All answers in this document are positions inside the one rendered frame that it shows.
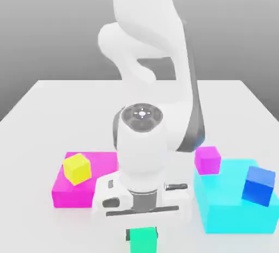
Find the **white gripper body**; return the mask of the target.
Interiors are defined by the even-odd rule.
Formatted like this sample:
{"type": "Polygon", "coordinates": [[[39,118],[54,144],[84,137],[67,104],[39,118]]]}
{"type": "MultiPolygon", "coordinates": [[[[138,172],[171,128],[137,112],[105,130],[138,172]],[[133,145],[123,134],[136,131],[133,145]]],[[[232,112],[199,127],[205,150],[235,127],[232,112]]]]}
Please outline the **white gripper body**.
{"type": "Polygon", "coordinates": [[[132,229],[141,227],[167,227],[187,224],[192,218],[192,201],[176,211],[106,216],[106,211],[92,204],[92,222],[100,229],[132,229]]]}

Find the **small green cube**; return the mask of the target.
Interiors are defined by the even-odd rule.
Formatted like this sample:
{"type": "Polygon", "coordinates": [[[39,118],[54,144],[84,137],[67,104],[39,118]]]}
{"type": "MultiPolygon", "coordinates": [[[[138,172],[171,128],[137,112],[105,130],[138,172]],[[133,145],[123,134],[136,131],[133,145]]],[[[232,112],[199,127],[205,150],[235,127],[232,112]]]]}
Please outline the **small green cube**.
{"type": "Polygon", "coordinates": [[[130,253],[156,253],[157,237],[155,227],[130,230],[130,253]]]}

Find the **small magenta cube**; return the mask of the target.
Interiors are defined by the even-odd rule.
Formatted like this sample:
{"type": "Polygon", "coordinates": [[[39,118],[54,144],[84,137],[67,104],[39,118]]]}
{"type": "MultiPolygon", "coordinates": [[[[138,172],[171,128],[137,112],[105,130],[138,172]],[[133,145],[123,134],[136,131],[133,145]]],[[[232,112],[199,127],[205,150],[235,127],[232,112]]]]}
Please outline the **small magenta cube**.
{"type": "Polygon", "coordinates": [[[216,146],[198,147],[195,152],[195,166],[200,175],[219,174],[221,155],[216,146]]]}

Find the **small yellow cube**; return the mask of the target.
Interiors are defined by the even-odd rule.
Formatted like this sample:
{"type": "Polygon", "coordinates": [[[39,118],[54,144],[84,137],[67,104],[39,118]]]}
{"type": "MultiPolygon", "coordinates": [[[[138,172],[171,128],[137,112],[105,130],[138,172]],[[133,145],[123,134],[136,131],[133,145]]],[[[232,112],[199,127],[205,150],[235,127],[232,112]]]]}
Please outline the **small yellow cube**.
{"type": "Polygon", "coordinates": [[[92,178],[91,163],[81,153],[63,160],[64,176],[76,186],[92,178]]]}

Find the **small blue cube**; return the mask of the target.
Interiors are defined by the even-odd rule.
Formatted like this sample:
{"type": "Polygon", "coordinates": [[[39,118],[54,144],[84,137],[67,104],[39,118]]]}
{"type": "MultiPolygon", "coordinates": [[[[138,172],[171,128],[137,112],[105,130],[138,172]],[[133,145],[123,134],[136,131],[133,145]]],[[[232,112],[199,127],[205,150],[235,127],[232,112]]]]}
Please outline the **small blue cube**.
{"type": "Polygon", "coordinates": [[[241,198],[268,207],[274,191],[276,173],[249,166],[241,198]]]}

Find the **large cyan box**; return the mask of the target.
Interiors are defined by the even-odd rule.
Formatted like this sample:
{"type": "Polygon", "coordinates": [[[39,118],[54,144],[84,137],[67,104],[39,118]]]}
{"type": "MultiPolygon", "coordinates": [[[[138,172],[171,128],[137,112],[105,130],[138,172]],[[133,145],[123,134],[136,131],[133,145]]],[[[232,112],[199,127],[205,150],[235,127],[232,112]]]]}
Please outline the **large cyan box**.
{"type": "Polygon", "coordinates": [[[254,159],[224,159],[217,175],[194,173],[193,186],[205,233],[272,234],[279,220],[279,198],[268,206],[243,200],[242,192],[254,159]]]}

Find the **large magenta box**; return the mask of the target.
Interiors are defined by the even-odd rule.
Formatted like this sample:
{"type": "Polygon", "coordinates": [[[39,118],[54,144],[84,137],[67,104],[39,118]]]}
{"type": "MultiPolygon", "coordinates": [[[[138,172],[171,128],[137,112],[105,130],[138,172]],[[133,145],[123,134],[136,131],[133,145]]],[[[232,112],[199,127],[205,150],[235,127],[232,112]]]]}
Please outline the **large magenta box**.
{"type": "Polygon", "coordinates": [[[91,164],[92,178],[74,186],[60,168],[52,187],[55,208],[91,208],[98,178],[116,172],[118,160],[116,152],[81,152],[91,164]]]}

